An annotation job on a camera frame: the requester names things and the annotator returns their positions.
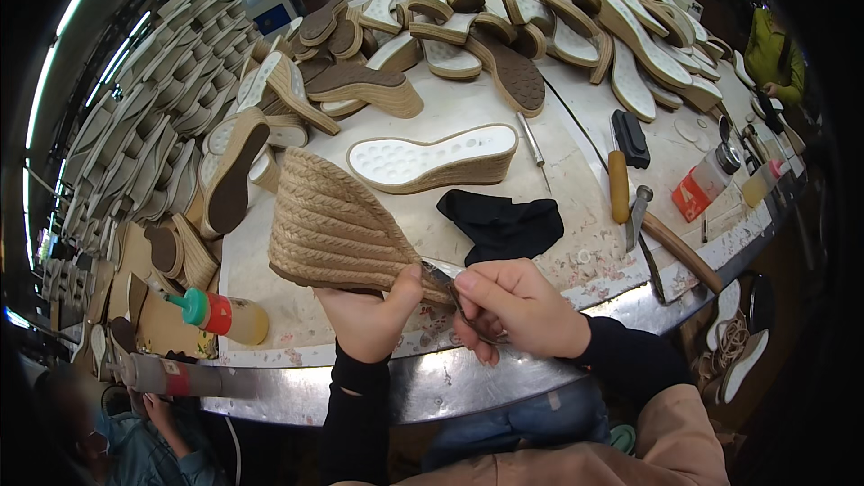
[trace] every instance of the scissors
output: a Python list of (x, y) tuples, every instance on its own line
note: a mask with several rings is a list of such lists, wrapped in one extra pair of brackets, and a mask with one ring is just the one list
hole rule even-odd
[(459, 292), (456, 290), (453, 283), (453, 278), (465, 270), (465, 267), (454, 265), (453, 263), (448, 263), (439, 259), (432, 259), (431, 257), (422, 257), (421, 260), (423, 262), (423, 270), (426, 271), (426, 274), (447, 290), (447, 293), (450, 295), (450, 300), (452, 300), (453, 304), (456, 305), (456, 309), (459, 311), (462, 321), (465, 321), (468, 326), (474, 329), (474, 332), (477, 333), (477, 336), (482, 341), (490, 343), (491, 345), (506, 345), (510, 343), (510, 338), (507, 336), (506, 330), (502, 330), (501, 333), (496, 336), (489, 336), (484, 333), (484, 331), (482, 331), (473, 320), (465, 317), (465, 311), (462, 310), (462, 304), (459, 302)]

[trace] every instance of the worktable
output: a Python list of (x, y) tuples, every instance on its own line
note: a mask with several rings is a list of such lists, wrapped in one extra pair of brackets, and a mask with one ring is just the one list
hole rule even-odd
[[(624, 252), (624, 226), (616, 226), (611, 220), (604, 166), (608, 117), (616, 108), (622, 108), (614, 99), (609, 79), (594, 86), (588, 84), (588, 70), (552, 58), (536, 63), (547, 83), (545, 107), (543, 113), (528, 122), (546, 156), (546, 173), (552, 197), (559, 203), (565, 232), (535, 262), (574, 308), (618, 319), (634, 329), (664, 334), (707, 305), (714, 295), (650, 237), (643, 236), (640, 247), (629, 254)], [(750, 93), (734, 70), (725, 67), (728, 64), (723, 66), (717, 84), (730, 117), (739, 124), (750, 109)], [(367, 106), (340, 121), (342, 132), (335, 137), (310, 133), (306, 150), (347, 168), (346, 149), (361, 139), (390, 135), (430, 141), (491, 122), (508, 123), (518, 129), (515, 114), (498, 96), (486, 72), (467, 83), (446, 81), (432, 76), (425, 62), (420, 61), (405, 75), (424, 100), (423, 113), (400, 120)], [(778, 189), (756, 209), (740, 210), (736, 208), (740, 200), (736, 205), (732, 198), (728, 210), (717, 211), (709, 219), (713, 231), (708, 243), (694, 243), (687, 233), (692, 225), (701, 226), (701, 219), (686, 224), (680, 213), (675, 219), (675, 214), (664, 208), (668, 200), (663, 198), (703, 154), (692, 145), (675, 141), (678, 134), (671, 122), (695, 121), (700, 116), (709, 124), (707, 135), (713, 148), (719, 141), (716, 120), (692, 108), (685, 106), (675, 113), (659, 110), (652, 124), (642, 124), (653, 155), (649, 169), (639, 171), (651, 173), (629, 168), (631, 193), (636, 185), (651, 185), (655, 197), (649, 211), (687, 239), (717, 270), (725, 286), (771, 241), (794, 210), (794, 199), (804, 188), (806, 173), (800, 170), (784, 175)], [(374, 189), (372, 192), (393, 213), (421, 255), (461, 264), (472, 243), (437, 213), (435, 203), (446, 191), (466, 189), (512, 197), (515, 203), (548, 195), (540, 171), (533, 168), (523, 133), (519, 135), (517, 153), (501, 184), (451, 186), (410, 196), (390, 196)], [(663, 157), (669, 150), (674, 157)], [(743, 184), (747, 172), (739, 174), (730, 185), (730, 196), (740, 196), (734, 185)], [(777, 202), (777, 195), (784, 196), (783, 202)], [(320, 426), (327, 415), (333, 335), (332, 331), (328, 333), (326, 318), (311, 291), (279, 279), (267, 268), (273, 201), (270, 193), (250, 185), (247, 217), (223, 242), (220, 278), (220, 293), (262, 304), (271, 316), (270, 334), (262, 346), (256, 347), (220, 339), (220, 358), (211, 363), (223, 366), (223, 396), (202, 398), (201, 405), (207, 411), (243, 419)], [(591, 257), (584, 265), (579, 261), (583, 252), (589, 252)], [(649, 256), (659, 277), (652, 277)], [(538, 359), (509, 347), (500, 348), (501, 361), (495, 368), (485, 367), (473, 352), (459, 346), (450, 319), (429, 310), (418, 308), (409, 319), (404, 339), (390, 363), (394, 424), (479, 412), (543, 394), (583, 375), (561, 362)], [(303, 334), (294, 329), (286, 332), (285, 328), (292, 324), (318, 327), (315, 323), (321, 327), (304, 330)]]

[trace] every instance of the wooden handle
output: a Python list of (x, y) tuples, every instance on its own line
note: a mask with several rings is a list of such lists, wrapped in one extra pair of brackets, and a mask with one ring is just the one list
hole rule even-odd
[(642, 220), (642, 230), (651, 235), (655, 241), (663, 244), (664, 248), (669, 250), (672, 255), (675, 255), (715, 295), (720, 294), (720, 291), (723, 289), (720, 276), (699, 257), (699, 254), (693, 251), (693, 248), (687, 246), (677, 234), (667, 228), (663, 224), (663, 221), (657, 220), (657, 217), (651, 212), (645, 212), (644, 219)]
[(612, 200), (612, 220), (626, 223), (630, 217), (630, 188), (627, 162), (621, 151), (609, 153), (609, 197)]

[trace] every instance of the blue jeans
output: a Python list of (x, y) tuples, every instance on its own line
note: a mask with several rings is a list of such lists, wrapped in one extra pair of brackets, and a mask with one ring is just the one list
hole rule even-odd
[(531, 448), (578, 441), (609, 444), (609, 416), (590, 375), (547, 394), (441, 423), (423, 455), (428, 472), (459, 460), (513, 451), (524, 439)]

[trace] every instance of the face mask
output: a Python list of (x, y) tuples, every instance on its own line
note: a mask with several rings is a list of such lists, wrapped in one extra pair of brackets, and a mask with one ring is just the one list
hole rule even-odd
[(111, 433), (112, 433), (113, 424), (111, 419), (108, 418), (108, 415), (102, 411), (101, 408), (93, 409), (93, 431), (90, 432), (90, 435), (94, 433), (98, 433), (105, 439), (105, 449), (102, 452), (108, 452), (108, 449), (111, 447)]

